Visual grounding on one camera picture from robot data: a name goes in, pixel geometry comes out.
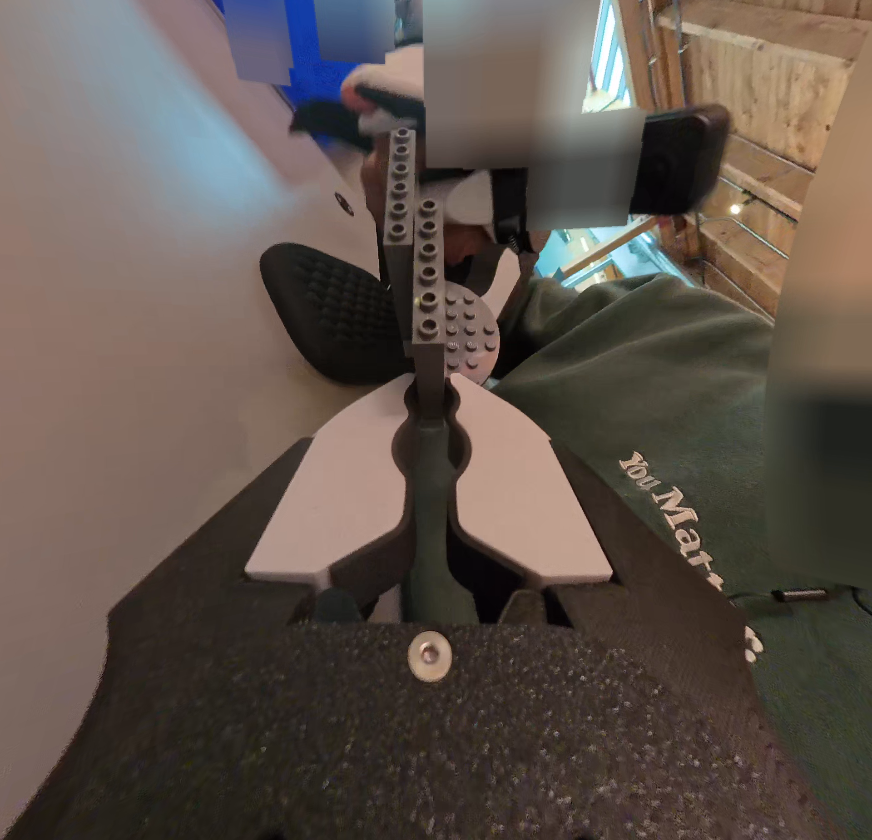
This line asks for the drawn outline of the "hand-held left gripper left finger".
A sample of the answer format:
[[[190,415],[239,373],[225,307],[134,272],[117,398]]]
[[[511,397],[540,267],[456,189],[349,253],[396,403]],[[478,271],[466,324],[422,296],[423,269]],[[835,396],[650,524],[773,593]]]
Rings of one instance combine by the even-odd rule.
[[[376,602],[411,566],[411,502],[394,455],[409,420],[405,374],[311,438],[244,571],[252,580],[344,590]]]

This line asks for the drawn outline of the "round grey studded plate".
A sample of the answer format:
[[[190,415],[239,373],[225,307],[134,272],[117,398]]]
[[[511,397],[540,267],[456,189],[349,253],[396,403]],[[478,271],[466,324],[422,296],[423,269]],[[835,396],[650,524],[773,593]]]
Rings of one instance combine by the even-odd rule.
[[[495,315],[481,296],[454,283],[446,284],[443,313],[445,375],[463,376],[485,387],[500,350]]]

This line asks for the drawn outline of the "green sweatshirt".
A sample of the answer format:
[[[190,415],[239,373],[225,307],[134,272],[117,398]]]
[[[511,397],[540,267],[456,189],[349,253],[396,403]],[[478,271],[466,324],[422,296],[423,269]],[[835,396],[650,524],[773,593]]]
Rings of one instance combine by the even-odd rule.
[[[591,467],[747,614],[769,721],[850,838],[870,838],[870,591],[769,553],[773,324],[670,275],[533,279],[499,323],[496,394]]]

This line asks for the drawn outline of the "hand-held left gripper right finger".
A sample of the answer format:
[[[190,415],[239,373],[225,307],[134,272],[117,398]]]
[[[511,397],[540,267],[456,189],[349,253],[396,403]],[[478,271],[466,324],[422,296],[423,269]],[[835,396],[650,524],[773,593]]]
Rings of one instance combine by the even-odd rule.
[[[461,457],[453,517],[461,538],[537,587],[613,575],[549,435],[507,401],[453,375]]]

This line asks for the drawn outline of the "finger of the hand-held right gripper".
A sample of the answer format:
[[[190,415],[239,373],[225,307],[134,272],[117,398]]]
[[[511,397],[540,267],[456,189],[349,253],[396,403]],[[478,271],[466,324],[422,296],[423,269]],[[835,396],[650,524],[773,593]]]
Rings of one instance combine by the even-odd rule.
[[[510,246],[488,246],[476,254],[475,294],[498,323],[522,299],[538,259],[538,252],[516,253]]]

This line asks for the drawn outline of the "blue plastic tote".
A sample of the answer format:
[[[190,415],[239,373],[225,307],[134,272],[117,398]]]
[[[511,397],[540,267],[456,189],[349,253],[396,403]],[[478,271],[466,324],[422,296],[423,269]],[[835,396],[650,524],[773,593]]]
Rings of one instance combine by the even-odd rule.
[[[321,57],[313,0],[210,0],[223,18],[237,77],[278,89],[295,109],[338,102],[351,62]]]

